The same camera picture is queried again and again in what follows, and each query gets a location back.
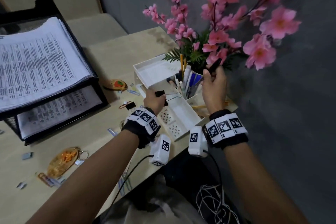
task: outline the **white desk organizer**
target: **white desk organizer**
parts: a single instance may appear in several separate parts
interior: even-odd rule
[[[134,65],[135,83],[136,85],[142,84],[147,89],[154,91],[165,91],[168,106],[164,107],[159,113],[158,120],[170,138],[176,141],[188,133],[193,126],[198,125],[201,122],[201,118],[183,97],[174,98],[179,96],[179,94],[170,95],[170,93],[177,93],[177,90],[166,81],[166,78],[170,77],[175,80],[174,75],[181,69],[181,64],[178,61],[172,63],[163,61],[163,57],[164,54]],[[140,90],[140,93],[145,97],[143,90]]]

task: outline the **desk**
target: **desk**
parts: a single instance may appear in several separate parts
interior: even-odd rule
[[[103,43],[89,46],[85,49],[88,58],[100,78],[115,78],[124,80],[128,85],[134,82],[133,65],[165,53],[175,47],[174,41],[160,27],[122,36]],[[63,149],[79,146],[92,155],[96,150],[111,140],[108,128],[120,131],[119,124],[130,113],[119,110],[124,101],[134,101],[137,106],[143,104],[143,98],[128,92],[118,94],[105,91],[110,106],[91,115],[88,118],[61,130],[47,140],[39,141],[29,146],[15,135],[2,121],[0,129],[5,131],[0,135],[0,223],[24,223],[41,205],[55,192],[35,177],[36,172],[45,172],[51,159]],[[170,159],[174,158],[188,146],[187,136],[172,142]],[[28,160],[21,160],[22,154],[34,152]],[[137,150],[132,158],[130,169],[144,156],[149,154],[149,147]],[[67,178],[76,166],[66,171]],[[136,187],[159,167],[143,161],[130,176],[131,184]],[[26,182],[27,187],[16,188],[19,182]],[[118,191],[113,190],[104,203],[99,214],[110,205]]]

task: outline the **pencil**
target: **pencil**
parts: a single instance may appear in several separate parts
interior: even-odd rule
[[[180,61],[181,61],[181,71],[183,72],[183,55],[180,54]]]

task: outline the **wall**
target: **wall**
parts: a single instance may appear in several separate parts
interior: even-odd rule
[[[155,27],[141,11],[158,4],[169,13],[164,0],[102,0],[108,13],[133,33]],[[206,27],[199,18],[204,0],[188,2],[189,25]],[[250,7],[255,0],[248,0]],[[335,0],[283,0],[298,11],[300,30],[283,40],[277,60],[260,71],[246,69],[243,61],[228,72],[229,94],[239,105],[238,116],[249,131],[250,146],[267,170],[302,209],[311,223],[336,219]],[[233,36],[243,42],[257,28],[245,23]],[[212,151],[220,162],[226,192],[241,206],[224,155]],[[209,168],[216,169],[209,162]]]

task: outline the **cable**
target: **cable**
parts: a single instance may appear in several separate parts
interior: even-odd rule
[[[210,152],[208,152],[208,151],[206,151],[206,150],[203,150],[205,153],[207,153],[211,158],[212,158],[212,160],[213,160],[213,162],[215,162],[215,165],[216,165],[216,167],[217,167],[217,171],[218,171],[218,175],[219,175],[219,184],[220,184],[220,187],[222,188],[222,191],[221,191],[221,194],[220,194],[220,204],[219,204],[219,206],[218,206],[218,208],[217,208],[217,212],[218,212],[218,210],[219,210],[219,208],[220,208],[220,206],[221,206],[221,204],[222,204],[222,202],[223,202],[223,200],[222,200],[222,197],[223,197],[223,194],[224,194],[224,191],[223,191],[223,184],[222,184],[222,175],[221,175],[221,170],[219,169],[219,166],[218,166],[218,164],[217,164],[217,162],[216,162],[216,160],[215,160],[215,158],[210,154]]]
[[[109,213],[110,213],[110,211],[111,211],[111,209],[112,209],[112,205],[114,204],[115,200],[117,199],[117,197],[118,197],[118,195],[119,195],[121,189],[123,188],[124,184],[125,184],[126,181],[128,180],[128,177],[133,173],[133,171],[137,168],[137,166],[138,166],[144,159],[146,159],[146,158],[153,158],[153,157],[154,157],[154,155],[147,155],[146,157],[143,157],[143,158],[142,158],[142,159],[135,165],[135,167],[133,167],[133,169],[129,172],[129,174],[128,174],[127,177],[125,178],[124,182],[121,184],[118,193],[116,194],[115,198],[113,199],[111,206],[107,209],[107,213],[106,213],[106,215],[105,215],[105,217],[103,218],[103,221],[102,221],[101,223],[105,223],[105,222],[106,222],[106,219],[107,219],[107,217],[108,217],[108,215],[109,215]]]

